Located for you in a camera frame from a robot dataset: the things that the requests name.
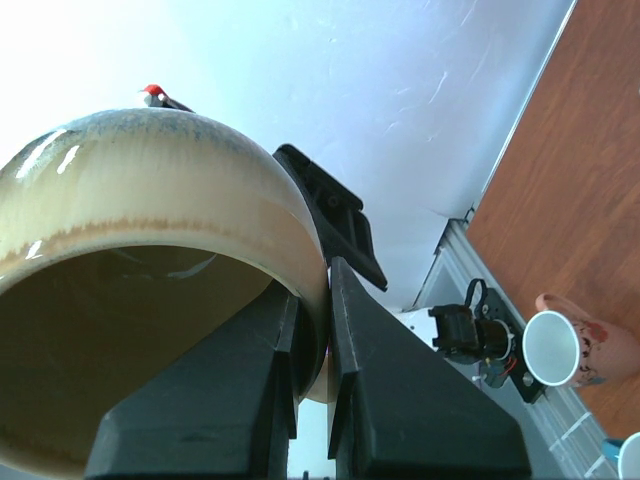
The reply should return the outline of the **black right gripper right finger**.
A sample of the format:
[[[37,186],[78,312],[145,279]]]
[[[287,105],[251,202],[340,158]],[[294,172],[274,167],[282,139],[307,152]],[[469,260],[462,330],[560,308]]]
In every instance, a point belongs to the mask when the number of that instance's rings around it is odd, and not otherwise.
[[[329,446],[339,479],[528,479],[519,423],[331,263]]]

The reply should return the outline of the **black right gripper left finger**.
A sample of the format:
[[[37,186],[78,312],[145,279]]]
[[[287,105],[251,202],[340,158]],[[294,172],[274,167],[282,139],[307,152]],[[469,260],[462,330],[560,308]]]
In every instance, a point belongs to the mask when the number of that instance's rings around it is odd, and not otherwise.
[[[87,479],[283,479],[299,300],[269,287],[101,420]]]

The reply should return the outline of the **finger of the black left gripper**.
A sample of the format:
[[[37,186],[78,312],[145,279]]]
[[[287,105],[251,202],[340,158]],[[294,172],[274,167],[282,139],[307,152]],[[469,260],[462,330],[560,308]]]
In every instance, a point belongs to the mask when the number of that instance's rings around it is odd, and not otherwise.
[[[375,256],[362,200],[291,144],[279,146],[273,157],[303,194],[325,260],[343,258],[372,285],[386,291],[388,280]]]

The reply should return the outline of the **beige round ceramic mug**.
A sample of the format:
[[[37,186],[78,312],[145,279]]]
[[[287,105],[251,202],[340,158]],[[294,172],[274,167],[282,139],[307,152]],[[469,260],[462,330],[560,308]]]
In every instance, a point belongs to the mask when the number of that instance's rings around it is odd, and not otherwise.
[[[1,462],[78,479],[103,415],[278,282],[327,341],[328,275],[282,164],[215,120],[108,110],[1,169]]]

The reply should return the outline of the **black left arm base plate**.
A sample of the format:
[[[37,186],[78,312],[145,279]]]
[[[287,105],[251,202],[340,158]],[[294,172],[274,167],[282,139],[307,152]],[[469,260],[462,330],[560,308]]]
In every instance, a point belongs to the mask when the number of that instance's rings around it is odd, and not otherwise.
[[[475,319],[483,329],[485,349],[477,363],[478,380],[499,389],[511,380],[522,400],[533,404],[545,387],[529,372],[522,350],[524,326],[494,288],[481,286],[474,304]]]

